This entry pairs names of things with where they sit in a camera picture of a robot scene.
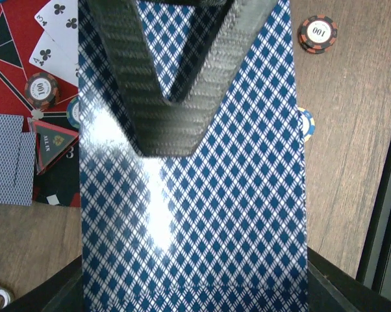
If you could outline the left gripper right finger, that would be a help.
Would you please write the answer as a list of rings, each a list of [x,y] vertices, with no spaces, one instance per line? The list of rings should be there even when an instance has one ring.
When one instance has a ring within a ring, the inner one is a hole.
[[[309,311],[388,311],[391,301],[353,279],[311,248],[308,253]]]

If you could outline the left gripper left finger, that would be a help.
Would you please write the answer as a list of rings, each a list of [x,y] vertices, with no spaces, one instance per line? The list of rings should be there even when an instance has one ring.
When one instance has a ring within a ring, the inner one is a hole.
[[[82,256],[1,311],[82,311]]]

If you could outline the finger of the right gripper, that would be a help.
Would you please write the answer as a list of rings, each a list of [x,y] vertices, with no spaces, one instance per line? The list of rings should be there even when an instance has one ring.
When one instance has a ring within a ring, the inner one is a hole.
[[[275,1],[195,1],[221,7],[178,103],[162,94],[134,1],[89,1],[138,145],[144,155],[191,155],[229,89]]]

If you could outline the green blue 50 chip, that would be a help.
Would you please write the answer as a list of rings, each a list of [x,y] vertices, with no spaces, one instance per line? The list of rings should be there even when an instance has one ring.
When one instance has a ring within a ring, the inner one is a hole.
[[[80,129],[79,98],[77,96],[69,102],[66,109],[66,118],[72,127]]]

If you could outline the triangular all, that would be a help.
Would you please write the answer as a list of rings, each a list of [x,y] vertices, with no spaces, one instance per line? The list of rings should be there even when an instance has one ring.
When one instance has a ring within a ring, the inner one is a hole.
[[[64,156],[79,139],[79,132],[41,120],[28,121],[36,135],[36,174],[42,175]]]

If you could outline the blue backed card deck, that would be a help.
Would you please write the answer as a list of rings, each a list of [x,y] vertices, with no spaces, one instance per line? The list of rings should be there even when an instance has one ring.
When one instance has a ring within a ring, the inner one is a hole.
[[[189,157],[136,149],[79,2],[85,311],[307,311],[305,148],[290,3],[260,30]]]

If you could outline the brown red 100 chip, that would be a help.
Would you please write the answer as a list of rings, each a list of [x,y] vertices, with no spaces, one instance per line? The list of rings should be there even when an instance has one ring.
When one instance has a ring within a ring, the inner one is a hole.
[[[58,81],[50,73],[41,71],[30,76],[24,92],[27,101],[39,111],[55,107],[60,101]]]

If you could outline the four of clubs card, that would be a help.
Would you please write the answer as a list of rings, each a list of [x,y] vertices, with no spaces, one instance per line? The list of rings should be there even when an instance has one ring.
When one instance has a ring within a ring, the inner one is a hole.
[[[70,60],[55,41],[44,31],[29,62],[43,71],[78,87],[78,65]]]

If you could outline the three of clubs card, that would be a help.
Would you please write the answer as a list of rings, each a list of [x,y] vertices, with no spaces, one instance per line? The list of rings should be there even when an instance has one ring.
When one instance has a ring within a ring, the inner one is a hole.
[[[75,64],[78,63],[78,1],[49,1],[34,19]]]

